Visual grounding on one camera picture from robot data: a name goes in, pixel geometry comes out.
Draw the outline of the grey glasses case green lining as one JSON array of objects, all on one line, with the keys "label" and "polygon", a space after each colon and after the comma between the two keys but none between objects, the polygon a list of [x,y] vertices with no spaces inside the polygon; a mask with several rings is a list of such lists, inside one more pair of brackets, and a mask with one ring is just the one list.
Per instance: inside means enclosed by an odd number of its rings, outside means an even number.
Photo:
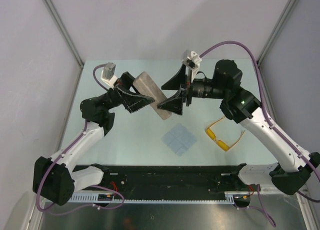
[{"label": "grey glasses case green lining", "polygon": [[139,74],[133,81],[133,86],[140,94],[154,99],[150,105],[162,120],[167,120],[172,116],[171,112],[158,108],[158,104],[167,100],[167,97],[147,72]]}]

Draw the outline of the light blue cleaning cloth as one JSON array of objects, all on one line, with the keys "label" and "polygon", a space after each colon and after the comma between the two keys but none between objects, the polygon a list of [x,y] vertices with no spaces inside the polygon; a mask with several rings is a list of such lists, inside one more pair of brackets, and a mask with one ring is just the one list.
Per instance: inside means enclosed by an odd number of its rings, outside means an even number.
[{"label": "light blue cleaning cloth", "polygon": [[177,156],[182,156],[197,142],[197,138],[181,124],[175,125],[161,140]]}]

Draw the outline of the yellow sunglasses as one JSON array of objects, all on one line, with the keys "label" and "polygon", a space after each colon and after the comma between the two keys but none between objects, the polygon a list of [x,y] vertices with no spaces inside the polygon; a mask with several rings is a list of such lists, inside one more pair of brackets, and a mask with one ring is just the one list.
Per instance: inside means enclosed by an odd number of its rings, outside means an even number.
[{"label": "yellow sunglasses", "polygon": [[205,133],[207,136],[224,152],[229,151],[231,148],[233,148],[243,137],[245,130],[241,130],[239,137],[237,140],[233,143],[227,143],[225,140],[223,140],[221,137],[217,136],[217,134],[213,131],[213,127],[216,127],[221,121],[225,120],[226,117],[223,116],[219,120],[216,120],[215,122],[211,123],[209,126],[206,127]]}]

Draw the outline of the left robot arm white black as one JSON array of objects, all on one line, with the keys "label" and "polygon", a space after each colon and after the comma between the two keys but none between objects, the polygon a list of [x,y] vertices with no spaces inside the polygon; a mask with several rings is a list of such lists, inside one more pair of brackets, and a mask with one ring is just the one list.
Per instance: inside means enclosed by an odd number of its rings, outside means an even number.
[{"label": "left robot arm white black", "polygon": [[133,113],[155,101],[137,89],[131,91],[134,80],[128,72],[119,78],[113,73],[101,73],[98,83],[105,82],[108,88],[104,94],[80,103],[85,120],[82,132],[66,148],[51,157],[40,157],[34,164],[32,190],[36,193],[37,205],[44,197],[62,206],[76,191],[93,185],[101,190],[109,187],[110,170],[106,166],[94,163],[82,170],[75,171],[74,168],[78,160],[112,129],[115,114],[111,109],[123,105]]}]

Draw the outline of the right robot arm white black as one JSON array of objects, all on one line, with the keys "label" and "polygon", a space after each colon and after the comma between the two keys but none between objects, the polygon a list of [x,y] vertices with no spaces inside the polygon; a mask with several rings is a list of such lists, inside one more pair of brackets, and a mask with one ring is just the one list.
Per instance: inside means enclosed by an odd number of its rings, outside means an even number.
[{"label": "right robot arm white black", "polygon": [[243,190],[251,184],[273,185],[287,195],[297,193],[320,164],[320,154],[310,153],[296,146],[288,135],[272,123],[254,94],[241,87],[242,71],[232,60],[219,60],[213,77],[197,79],[197,65],[188,60],[179,71],[161,87],[176,93],[158,104],[158,108],[182,115],[183,106],[189,106],[192,98],[220,99],[224,116],[251,132],[276,158],[271,165],[241,165],[230,179],[235,190]]}]

